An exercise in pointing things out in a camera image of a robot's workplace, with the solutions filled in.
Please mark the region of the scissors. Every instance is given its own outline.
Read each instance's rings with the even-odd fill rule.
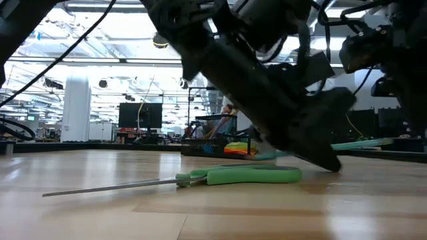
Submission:
[[[296,167],[281,167],[273,163],[244,163],[196,169],[189,173],[178,173],[175,177],[167,179],[151,179],[133,183],[122,183],[108,187],[46,193],[43,194],[42,197],[92,193],[97,191],[109,191],[171,183],[176,183],[178,187],[188,187],[191,183],[198,181],[204,181],[207,185],[227,183],[297,183],[301,178],[302,172]]]

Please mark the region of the wooden floor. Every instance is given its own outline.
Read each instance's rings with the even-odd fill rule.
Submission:
[[[288,157],[277,163],[302,168],[301,183],[41,197],[242,162],[106,150],[2,157],[0,239],[427,239],[427,165],[416,163],[342,157],[339,175]]]

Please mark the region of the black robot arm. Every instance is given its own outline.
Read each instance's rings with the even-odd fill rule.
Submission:
[[[6,62],[58,2],[3,0],[0,3],[3,20],[0,23],[0,63]],[[226,0],[141,2],[159,34],[181,55],[184,79],[191,81],[199,72],[203,73],[251,119],[264,141],[330,171],[339,171],[341,167],[330,147],[332,127],[356,98],[347,88],[342,87],[318,91],[315,95],[309,95],[306,91],[307,86],[334,75],[328,58],[322,52],[310,55],[310,35],[306,21],[311,7],[320,11],[319,23],[326,26],[348,25],[359,33],[346,40],[340,53],[347,72],[383,62],[389,67],[390,64],[399,67],[401,64],[385,61],[384,55],[387,53],[384,51],[390,47],[390,41],[384,43],[380,40],[388,39],[388,30],[384,34],[378,29],[370,29],[361,21],[348,20],[345,15],[339,22],[328,22],[324,13],[328,0],[322,6],[314,4],[312,0],[240,0],[233,9],[230,9]],[[389,5],[391,2],[368,3],[343,14]],[[414,12],[405,10],[404,1],[401,2],[397,6],[399,11],[406,14]],[[30,16],[30,21],[19,18],[25,15]],[[208,19],[214,22],[217,33],[209,28]],[[408,23],[419,21],[405,20],[400,23],[400,28],[406,29],[408,36],[418,36],[417,41],[410,41],[410,46],[415,48],[422,40],[414,34],[416,26],[409,27]],[[391,25],[384,28],[395,30],[397,27]],[[295,34],[298,34],[300,40],[296,65],[264,65],[263,61],[257,59],[256,52],[266,53],[277,47],[268,58],[274,59],[287,36]],[[355,46],[363,51],[355,51]],[[405,76],[407,72],[401,71],[399,74]],[[411,93],[413,85],[409,85],[411,87],[403,88],[401,92]],[[402,99],[402,102],[415,101],[410,97]]]

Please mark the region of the computer monitor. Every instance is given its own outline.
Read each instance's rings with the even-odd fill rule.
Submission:
[[[139,112],[140,128],[161,128],[162,103],[144,103]],[[137,116],[141,103],[120,103],[119,127],[138,127]]]

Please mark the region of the scissor blade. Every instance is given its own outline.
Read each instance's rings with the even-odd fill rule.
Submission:
[[[154,185],[163,185],[170,183],[187,183],[190,181],[202,181],[205,177],[198,177],[192,179],[176,179],[175,177],[165,178],[165,179],[150,179],[145,181],[138,181],[133,183],[121,183],[108,187],[96,187],[91,189],[80,189],[80,190],[71,190],[71,191],[62,191],[56,193],[45,193],[42,197],[52,197],[52,196],[60,196],[60,195],[68,195],[68,194],[77,194],[77,193],[93,193],[97,191],[109,191],[116,189],[127,189],[132,187],[145,187],[145,186],[154,186]]]

